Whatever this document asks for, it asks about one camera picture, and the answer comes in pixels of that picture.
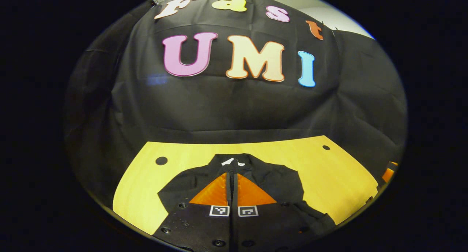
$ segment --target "blue letter i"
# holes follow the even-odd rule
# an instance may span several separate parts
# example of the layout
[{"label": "blue letter i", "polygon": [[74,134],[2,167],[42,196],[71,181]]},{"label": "blue letter i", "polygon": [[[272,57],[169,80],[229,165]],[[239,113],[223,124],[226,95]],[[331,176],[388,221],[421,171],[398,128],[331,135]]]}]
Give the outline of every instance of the blue letter i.
[{"label": "blue letter i", "polygon": [[304,87],[315,87],[314,82],[314,60],[315,57],[308,52],[299,51],[297,53],[302,59],[302,75],[299,78],[299,84]]}]

